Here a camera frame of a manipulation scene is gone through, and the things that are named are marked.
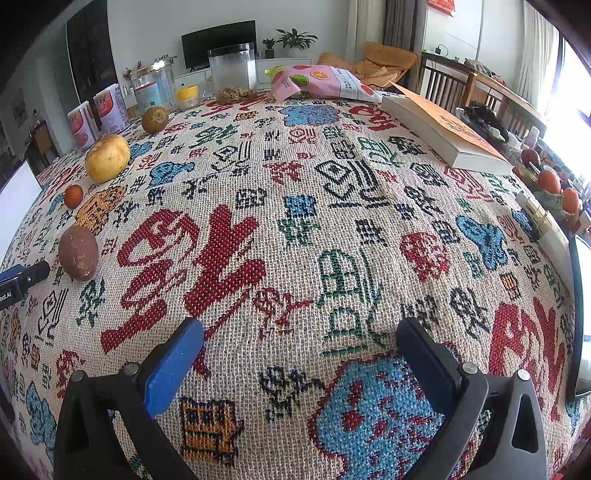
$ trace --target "orange book cover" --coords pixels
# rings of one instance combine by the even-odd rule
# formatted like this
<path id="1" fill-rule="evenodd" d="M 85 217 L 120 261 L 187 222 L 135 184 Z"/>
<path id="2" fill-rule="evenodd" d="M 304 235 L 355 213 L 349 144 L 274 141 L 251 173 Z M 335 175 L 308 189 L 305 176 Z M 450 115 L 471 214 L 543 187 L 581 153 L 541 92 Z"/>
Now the orange book cover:
<path id="1" fill-rule="evenodd" d="M 435 105 L 435 103 L 421 97 L 420 95 L 417 95 L 416 93 L 411 92 L 410 90 L 407 90 L 404 87 L 401 87 L 400 85 L 396 85 L 396 88 L 408 98 L 410 98 L 414 103 L 416 103 L 422 110 L 427 112 L 429 116 L 432 117 L 443 128 L 458 135 L 459 137 L 462 137 L 471 144 L 486 150 L 491 155 L 503 160 L 505 159 L 505 157 L 497 152 L 497 150 L 492 145 L 490 145 L 490 143 L 484 140 L 484 138 L 478 135 L 473 129 L 471 129 L 462 121 L 458 120 L 447 110 L 444 110 L 439 105 Z"/>

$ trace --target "book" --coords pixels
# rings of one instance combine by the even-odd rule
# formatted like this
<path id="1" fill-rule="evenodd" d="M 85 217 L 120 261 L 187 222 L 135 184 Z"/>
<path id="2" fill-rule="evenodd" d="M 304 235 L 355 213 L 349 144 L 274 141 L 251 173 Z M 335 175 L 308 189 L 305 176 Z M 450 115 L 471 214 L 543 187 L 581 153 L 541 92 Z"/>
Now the book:
<path id="1" fill-rule="evenodd" d="M 488 142 L 448 111 L 396 85 L 406 97 L 384 97 L 382 109 L 429 144 L 453 168 L 509 175 L 513 166 Z"/>

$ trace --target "nuts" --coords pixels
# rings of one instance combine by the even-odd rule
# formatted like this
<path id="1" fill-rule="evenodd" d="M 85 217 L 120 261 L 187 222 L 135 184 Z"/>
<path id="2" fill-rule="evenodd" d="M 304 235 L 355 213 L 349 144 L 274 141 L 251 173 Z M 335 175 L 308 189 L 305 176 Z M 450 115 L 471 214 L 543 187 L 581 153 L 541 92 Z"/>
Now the nuts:
<path id="1" fill-rule="evenodd" d="M 257 92 L 255 89 L 242 89 L 236 87 L 227 87 L 216 92 L 216 100 L 219 103 L 238 103 L 244 100 L 248 100 L 256 96 Z"/>

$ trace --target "glass jar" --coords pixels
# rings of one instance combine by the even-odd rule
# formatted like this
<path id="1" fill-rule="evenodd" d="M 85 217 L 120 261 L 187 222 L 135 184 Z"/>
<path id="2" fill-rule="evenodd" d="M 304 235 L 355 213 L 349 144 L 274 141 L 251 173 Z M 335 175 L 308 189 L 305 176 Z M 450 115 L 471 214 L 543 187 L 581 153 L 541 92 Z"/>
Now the glass jar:
<path id="1" fill-rule="evenodd" d="M 219 103 L 237 103 L 256 96 L 254 43 L 214 48 L 207 53 Z"/>
<path id="2" fill-rule="evenodd" d="M 140 115 L 154 105 L 164 107 L 168 112 L 178 109 L 171 65 L 169 60 L 160 60 L 133 72 L 131 79 Z"/>

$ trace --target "pink snack bag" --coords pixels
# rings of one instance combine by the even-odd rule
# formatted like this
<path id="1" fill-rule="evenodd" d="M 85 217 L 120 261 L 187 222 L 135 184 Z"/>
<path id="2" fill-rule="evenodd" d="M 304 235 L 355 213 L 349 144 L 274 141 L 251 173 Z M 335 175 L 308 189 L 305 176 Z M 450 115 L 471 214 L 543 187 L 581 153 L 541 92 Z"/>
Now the pink snack bag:
<path id="1" fill-rule="evenodd" d="M 382 103 L 382 94 L 369 88 L 348 70 L 329 65 L 294 65 L 285 67 L 273 78 L 271 93 L 275 100 L 307 92 L 316 98 L 350 98 Z"/>

